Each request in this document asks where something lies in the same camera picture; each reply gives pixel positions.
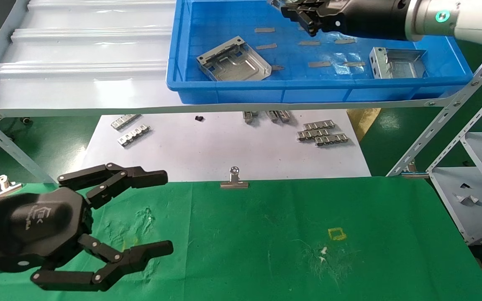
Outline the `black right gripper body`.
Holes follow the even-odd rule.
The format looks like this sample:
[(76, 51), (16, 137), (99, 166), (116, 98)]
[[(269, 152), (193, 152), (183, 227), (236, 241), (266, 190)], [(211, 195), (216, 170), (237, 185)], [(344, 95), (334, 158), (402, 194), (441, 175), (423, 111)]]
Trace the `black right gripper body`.
[(376, 38), (375, 0), (329, 0), (324, 4), (325, 32), (359, 38)]

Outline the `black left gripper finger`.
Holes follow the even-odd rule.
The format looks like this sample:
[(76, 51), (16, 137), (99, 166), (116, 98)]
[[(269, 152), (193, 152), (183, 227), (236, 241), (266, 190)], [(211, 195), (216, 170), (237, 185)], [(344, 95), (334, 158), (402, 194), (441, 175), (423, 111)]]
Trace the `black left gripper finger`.
[(83, 234), (79, 246), (90, 255), (102, 260), (105, 266), (97, 272), (57, 271), (53, 265), (37, 270), (31, 281), (49, 291), (107, 291), (123, 276), (142, 272), (153, 258), (173, 253), (170, 240), (137, 245), (119, 252), (96, 238)]
[(99, 209), (129, 188), (161, 186), (168, 183), (164, 170), (145, 171), (141, 166), (122, 167), (114, 163), (93, 166), (74, 173), (60, 175), (59, 186), (78, 191), (90, 187), (86, 200)]

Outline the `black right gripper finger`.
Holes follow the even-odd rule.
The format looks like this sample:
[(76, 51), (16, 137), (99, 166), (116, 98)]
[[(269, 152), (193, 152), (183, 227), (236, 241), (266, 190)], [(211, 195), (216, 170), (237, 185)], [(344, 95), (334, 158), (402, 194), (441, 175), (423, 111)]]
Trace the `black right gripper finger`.
[(281, 7), (283, 17), (296, 22), (319, 23), (327, 17), (326, 0), (295, 0)]
[(299, 23), (310, 36), (319, 32), (346, 34), (346, 16), (342, 10), (299, 9)]

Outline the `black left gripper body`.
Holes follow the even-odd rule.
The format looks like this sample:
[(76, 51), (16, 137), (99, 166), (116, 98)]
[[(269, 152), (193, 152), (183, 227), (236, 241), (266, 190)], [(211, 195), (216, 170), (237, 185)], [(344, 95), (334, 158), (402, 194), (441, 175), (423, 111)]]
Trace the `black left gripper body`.
[(84, 197), (67, 187), (0, 197), (0, 273), (62, 267), (82, 251), (92, 222)]

